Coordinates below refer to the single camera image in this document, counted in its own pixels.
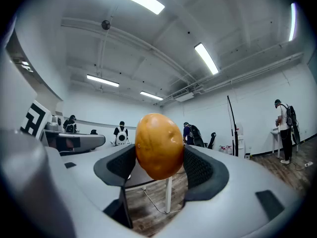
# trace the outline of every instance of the white shirt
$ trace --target white shirt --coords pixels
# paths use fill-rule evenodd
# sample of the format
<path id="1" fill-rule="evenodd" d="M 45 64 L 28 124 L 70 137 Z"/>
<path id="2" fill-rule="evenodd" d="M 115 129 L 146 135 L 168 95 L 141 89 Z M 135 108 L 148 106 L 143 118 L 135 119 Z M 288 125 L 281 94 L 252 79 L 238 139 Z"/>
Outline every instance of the white shirt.
<path id="1" fill-rule="evenodd" d="M 286 108 L 282 106 L 282 105 L 279 105 L 277 107 L 277 116 L 282 116 L 282 121 L 281 123 L 279 124 L 279 130 L 286 130 L 288 129 L 288 125 L 286 123 L 286 119 L 287 119 L 287 113 L 286 113 Z"/>

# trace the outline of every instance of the wooden floor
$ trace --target wooden floor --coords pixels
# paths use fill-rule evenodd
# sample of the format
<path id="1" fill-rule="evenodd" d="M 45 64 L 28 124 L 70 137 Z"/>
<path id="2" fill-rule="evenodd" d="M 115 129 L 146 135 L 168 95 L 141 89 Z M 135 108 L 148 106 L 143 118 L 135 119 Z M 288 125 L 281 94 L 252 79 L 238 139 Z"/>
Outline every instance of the wooden floor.
<path id="1" fill-rule="evenodd" d="M 281 164 L 277 158 L 277 153 L 254 156 L 251 160 L 263 165 L 286 184 L 299 191 L 301 195 L 305 195 L 311 185 L 317 168 L 316 149 L 317 137 L 301 144 L 298 153 L 296 153 L 296 147 L 294 147 L 292 162 L 297 166 L 293 164 Z M 283 158 L 284 153 L 281 151 L 280 159 Z M 304 164 L 309 161 L 312 161 L 314 164 L 302 171 L 296 171 L 296 169 L 301 170 Z M 175 174 L 172 181 L 171 212 L 181 209 L 184 194 L 187 191 L 187 177 L 186 174 L 183 173 L 184 169 L 182 168 L 178 172 L 179 174 Z M 165 181 L 147 186 L 146 192 L 156 206 L 164 212 Z M 155 235 L 177 215 L 177 212 L 168 215 L 160 213 L 143 193 L 142 189 L 127 191 L 126 198 L 129 215 L 134 226 L 133 230 L 144 236 L 151 237 Z"/>

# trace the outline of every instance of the sneaker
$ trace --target sneaker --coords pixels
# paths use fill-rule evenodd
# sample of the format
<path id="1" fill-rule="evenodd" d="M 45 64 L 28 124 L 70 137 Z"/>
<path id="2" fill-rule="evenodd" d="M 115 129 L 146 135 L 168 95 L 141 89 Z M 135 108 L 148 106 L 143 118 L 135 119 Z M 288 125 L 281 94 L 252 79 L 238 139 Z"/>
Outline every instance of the sneaker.
<path id="1" fill-rule="evenodd" d="M 282 163 L 282 164 L 289 164 L 289 160 L 288 160 L 288 161 L 281 160 L 281 163 Z"/>

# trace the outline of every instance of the black pants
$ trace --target black pants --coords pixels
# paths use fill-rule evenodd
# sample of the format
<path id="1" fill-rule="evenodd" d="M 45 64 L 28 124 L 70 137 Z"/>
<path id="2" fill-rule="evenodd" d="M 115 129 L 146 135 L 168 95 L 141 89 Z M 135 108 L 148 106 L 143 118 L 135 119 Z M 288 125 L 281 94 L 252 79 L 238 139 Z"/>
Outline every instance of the black pants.
<path id="1" fill-rule="evenodd" d="M 292 146 L 291 134 L 292 134 L 291 128 L 286 130 L 281 130 L 281 139 L 282 139 L 282 145 L 283 145 L 286 161 L 292 159 L 293 146 Z"/>

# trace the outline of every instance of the black pole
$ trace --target black pole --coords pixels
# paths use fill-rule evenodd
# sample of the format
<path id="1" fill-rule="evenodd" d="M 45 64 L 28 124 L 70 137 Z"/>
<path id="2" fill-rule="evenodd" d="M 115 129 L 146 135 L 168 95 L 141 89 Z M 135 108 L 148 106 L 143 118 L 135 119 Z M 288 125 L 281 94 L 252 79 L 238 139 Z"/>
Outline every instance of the black pole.
<path id="1" fill-rule="evenodd" d="M 236 122 L 234 120 L 234 115 L 233 115 L 233 111 L 232 111 L 232 106 L 231 106 L 231 102 L 230 102 L 230 99 L 229 99 L 229 95 L 227 95 L 227 99 L 228 99 L 228 102 L 230 104 L 230 109 L 231 109 L 231 113 L 232 113 L 232 118 L 233 118 L 233 124 L 234 124 L 234 138 L 235 138 L 235 141 L 236 141 L 236 144 L 235 144 L 235 151 L 234 151 L 234 148 L 232 147 L 232 155 L 234 156 L 239 156 L 239 148 L 238 148 L 238 132 L 237 132 L 237 125 L 236 125 Z"/>

